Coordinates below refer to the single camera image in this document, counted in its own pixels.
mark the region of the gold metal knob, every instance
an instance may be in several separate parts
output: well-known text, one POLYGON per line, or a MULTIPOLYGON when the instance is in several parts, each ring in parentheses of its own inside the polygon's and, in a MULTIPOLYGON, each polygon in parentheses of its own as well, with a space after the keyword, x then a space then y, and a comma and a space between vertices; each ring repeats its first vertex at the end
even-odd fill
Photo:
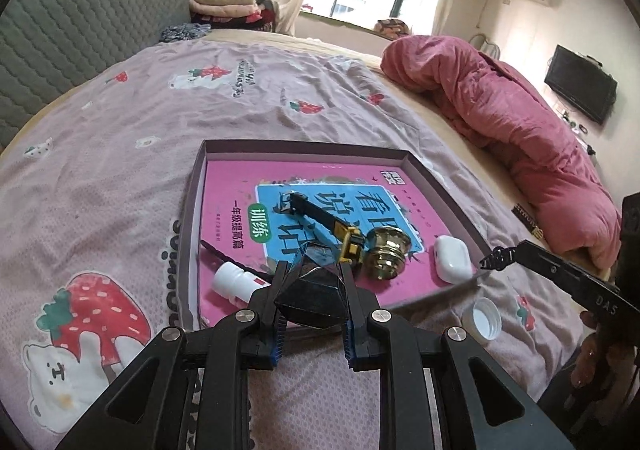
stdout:
POLYGON ((365 274, 379 281, 390 281, 404 270, 411 238, 400 228, 380 226, 369 231, 365 246, 365 274))

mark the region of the green label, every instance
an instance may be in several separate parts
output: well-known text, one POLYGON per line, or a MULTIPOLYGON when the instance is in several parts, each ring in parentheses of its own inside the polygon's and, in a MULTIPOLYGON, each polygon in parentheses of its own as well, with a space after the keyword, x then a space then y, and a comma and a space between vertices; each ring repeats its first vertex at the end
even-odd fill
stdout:
POLYGON ((249 234, 251 239, 257 243, 266 243, 271 239, 267 207, 260 203, 253 203, 249 205, 247 213, 249 214, 249 234))

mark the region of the pink folded blanket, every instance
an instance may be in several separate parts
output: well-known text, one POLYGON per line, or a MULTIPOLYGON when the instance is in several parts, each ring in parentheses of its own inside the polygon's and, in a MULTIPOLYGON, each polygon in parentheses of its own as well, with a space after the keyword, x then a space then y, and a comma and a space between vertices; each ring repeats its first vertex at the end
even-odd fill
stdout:
POLYGON ((523 75, 454 37, 395 40, 381 67, 407 89, 431 92, 456 131, 509 169, 553 251, 587 247, 597 267, 613 264, 620 212, 574 134, 523 75))
POLYGON ((189 0, 189 10, 194 14, 214 17, 247 17, 259 12, 258 5, 203 5, 197 1, 189 0))

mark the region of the triangular cutout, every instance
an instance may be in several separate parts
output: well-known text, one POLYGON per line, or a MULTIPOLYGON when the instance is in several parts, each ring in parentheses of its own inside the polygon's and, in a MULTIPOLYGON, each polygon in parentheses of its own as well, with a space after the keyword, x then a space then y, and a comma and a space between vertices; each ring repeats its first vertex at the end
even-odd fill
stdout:
POLYGON ((503 386, 479 358, 469 361, 482 403, 484 418, 490 426, 498 426, 524 415, 524 407, 503 386))
POLYGON ((160 360, 153 358, 134 374, 107 407, 107 414, 131 424, 137 424, 145 414, 151 387, 156 379, 160 360))

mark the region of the black faceted object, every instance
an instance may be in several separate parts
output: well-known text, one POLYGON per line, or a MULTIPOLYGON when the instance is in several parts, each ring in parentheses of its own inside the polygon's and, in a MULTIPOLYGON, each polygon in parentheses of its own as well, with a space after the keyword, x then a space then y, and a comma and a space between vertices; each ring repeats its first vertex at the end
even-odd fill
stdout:
POLYGON ((315 242, 300 246, 273 301, 295 324, 327 329, 347 320, 347 301, 334 251, 315 242))

